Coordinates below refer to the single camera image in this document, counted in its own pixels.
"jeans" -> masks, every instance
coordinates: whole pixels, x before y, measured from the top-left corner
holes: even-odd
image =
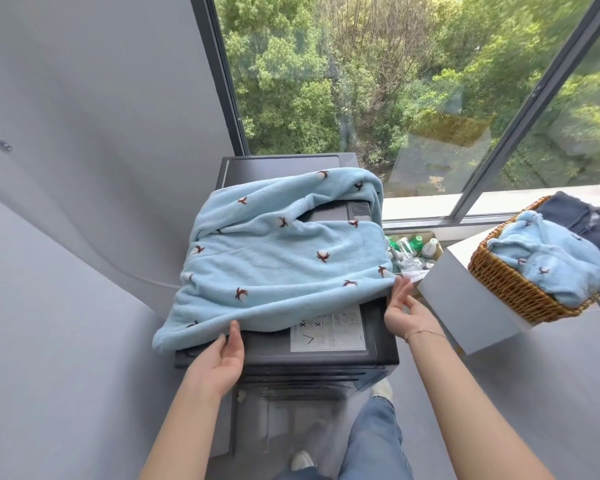
[[[402,432],[393,405],[384,397],[372,397],[360,410],[349,435],[347,453],[338,480],[413,480],[402,452]],[[273,480],[330,480],[315,467],[286,471]]]

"green foliage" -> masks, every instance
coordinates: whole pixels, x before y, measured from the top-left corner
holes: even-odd
[[[252,153],[493,147],[592,0],[216,0]],[[453,171],[475,168],[476,154]],[[417,193],[444,191],[430,165]],[[493,189],[600,183],[600,40]]]

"hand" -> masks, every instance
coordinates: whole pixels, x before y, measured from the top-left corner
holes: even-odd
[[[238,381],[244,364],[244,344],[236,320],[229,327],[229,341],[224,335],[209,345],[189,366],[183,385],[191,387],[202,399],[220,400]]]
[[[417,330],[433,330],[444,334],[437,318],[429,309],[411,296],[414,287],[408,278],[395,277],[389,305],[384,313],[384,324],[396,337],[405,338]],[[405,305],[409,313],[402,311]]]

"white wall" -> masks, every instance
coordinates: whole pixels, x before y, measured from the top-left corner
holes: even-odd
[[[0,200],[166,316],[107,260],[177,284],[232,154],[189,0],[0,0],[0,137]]]
[[[0,204],[0,480],[136,478],[182,378],[160,325]]]

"folded blue clothing in basket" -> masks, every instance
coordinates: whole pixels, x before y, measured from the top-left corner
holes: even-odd
[[[227,331],[276,331],[391,288],[380,180],[334,168],[211,193],[191,232],[182,288],[153,348],[204,344]],[[335,200],[366,200],[372,221],[297,220]]]
[[[600,291],[600,250],[533,210],[520,213],[487,248],[568,308]]]

